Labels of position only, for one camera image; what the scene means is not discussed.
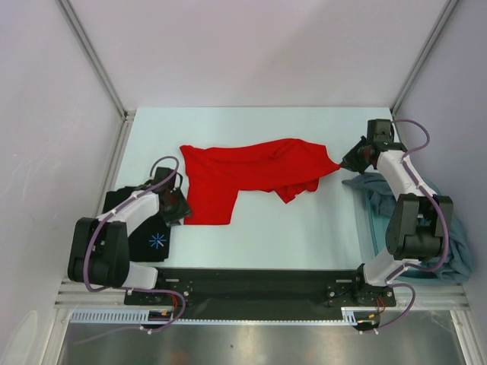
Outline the red t shirt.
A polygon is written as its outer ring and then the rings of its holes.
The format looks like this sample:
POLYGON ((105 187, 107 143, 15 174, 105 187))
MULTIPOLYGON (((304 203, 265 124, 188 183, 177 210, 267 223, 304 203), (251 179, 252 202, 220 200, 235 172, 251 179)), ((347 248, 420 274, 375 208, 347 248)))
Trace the red t shirt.
POLYGON ((302 192, 315 192, 321 178, 340 169, 326 146, 297 138, 238 148, 182 145, 180 152, 192 209, 186 225, 228 225, 242 191, 274 192, 288 204, 302 192))

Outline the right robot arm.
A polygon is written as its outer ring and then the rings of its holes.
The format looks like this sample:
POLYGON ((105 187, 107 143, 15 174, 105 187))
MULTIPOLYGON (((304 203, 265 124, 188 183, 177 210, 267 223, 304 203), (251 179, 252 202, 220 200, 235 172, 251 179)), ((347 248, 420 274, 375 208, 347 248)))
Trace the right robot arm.
POLYGON ((368 121, 367 134, 340 166, 363 174, 373 167, 386 180, 396 206, 386 232, 386 247, 355 272, 348 294, 359 306, 393 294, 393 282, 411 268, 434 272, 445 263, 454 203, 439 195, 412 165, 404 144, 394 140, 393 121, 368 121))

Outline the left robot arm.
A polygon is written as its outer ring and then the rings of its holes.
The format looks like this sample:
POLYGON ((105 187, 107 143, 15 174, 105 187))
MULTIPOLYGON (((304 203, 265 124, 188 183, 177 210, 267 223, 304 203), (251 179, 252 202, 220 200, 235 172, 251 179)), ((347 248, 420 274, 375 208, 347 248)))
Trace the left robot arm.
POLYGON ((163 302, 168 286, 154 264, 169 256, 171 229, 192 213, 181 191, 183 176, 157 167, 140 186, 106 194, 103 213, 75 225, 68 278, 88 290, 142 290, 150 303, 163 302))

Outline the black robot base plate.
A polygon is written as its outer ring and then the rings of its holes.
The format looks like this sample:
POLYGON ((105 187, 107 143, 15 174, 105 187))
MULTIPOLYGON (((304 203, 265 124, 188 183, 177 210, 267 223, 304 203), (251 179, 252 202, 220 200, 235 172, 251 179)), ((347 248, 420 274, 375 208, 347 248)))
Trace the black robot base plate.
POLYGON ((371 306, 359 306, 347 293, 356 271, 162 268, 156 287, 183 295, 180 305, 195 314, 269 316, 288 311, 295 318, 333 308, 396 305, 393 293, 378 297, 371 306))

